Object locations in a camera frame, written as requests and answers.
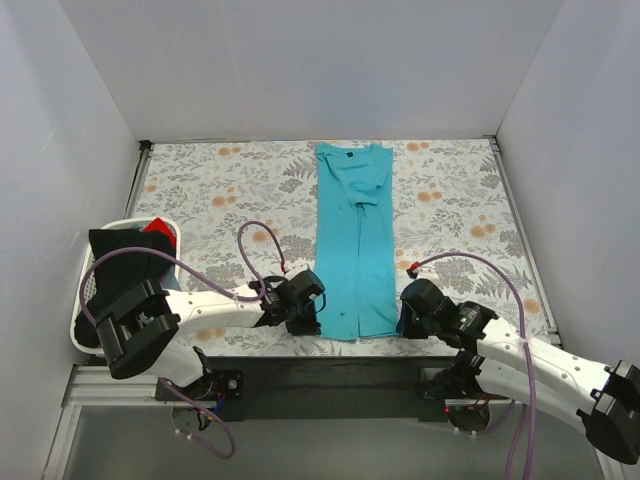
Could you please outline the turquoise t shirt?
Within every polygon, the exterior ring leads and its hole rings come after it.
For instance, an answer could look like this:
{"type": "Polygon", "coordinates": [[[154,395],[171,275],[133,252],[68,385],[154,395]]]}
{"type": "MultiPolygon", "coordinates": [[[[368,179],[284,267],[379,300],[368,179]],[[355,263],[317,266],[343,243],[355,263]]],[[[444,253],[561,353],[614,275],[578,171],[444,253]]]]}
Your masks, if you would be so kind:
{"type": "Polygon", "coordinates": [[[321,334],[354,341],[396,333],[393,150],[320,143],[315,272],[325,286],[321,334]]]}

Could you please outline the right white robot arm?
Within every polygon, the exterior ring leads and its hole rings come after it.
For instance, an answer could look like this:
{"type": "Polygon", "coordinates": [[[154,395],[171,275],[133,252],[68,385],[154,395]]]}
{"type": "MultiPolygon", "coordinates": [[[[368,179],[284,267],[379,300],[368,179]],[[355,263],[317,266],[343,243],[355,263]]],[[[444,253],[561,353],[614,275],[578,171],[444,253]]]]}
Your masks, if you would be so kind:
{"type": "Polygon", "coordinates": [[[400,295],[399,333],[435,336],[456,349],[454,363],[425,381],[429,397],[502,396],[584,433],[593,447],[627,465],[639,461],[639,369],[610,366],[535,338],[474,302],[454,303],[431,281],[400,295]]]}

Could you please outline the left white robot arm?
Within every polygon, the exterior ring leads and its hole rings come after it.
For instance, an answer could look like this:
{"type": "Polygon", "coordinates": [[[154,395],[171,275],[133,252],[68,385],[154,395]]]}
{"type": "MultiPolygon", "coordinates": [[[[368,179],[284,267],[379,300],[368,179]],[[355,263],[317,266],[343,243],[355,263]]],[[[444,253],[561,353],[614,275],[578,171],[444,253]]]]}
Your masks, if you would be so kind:
{"type": "Polygon", "coordinates": [[[215,291],[185,292],[164,289],[145,280],[123,293],[95,315],[96,331],[111,377],[116,380],[151,373],[178,385],[193,400],[205,398],[213,377],[205,356],[179,342],[217,328],[295,325],[294,332],[315,335],[315,300],[325,298],[325,287],[311,270],[288,279],[273,276],[265,296],[251,302],[240,298],[257,292],[254,281],[232,290],[227,297],[215,291]]]}

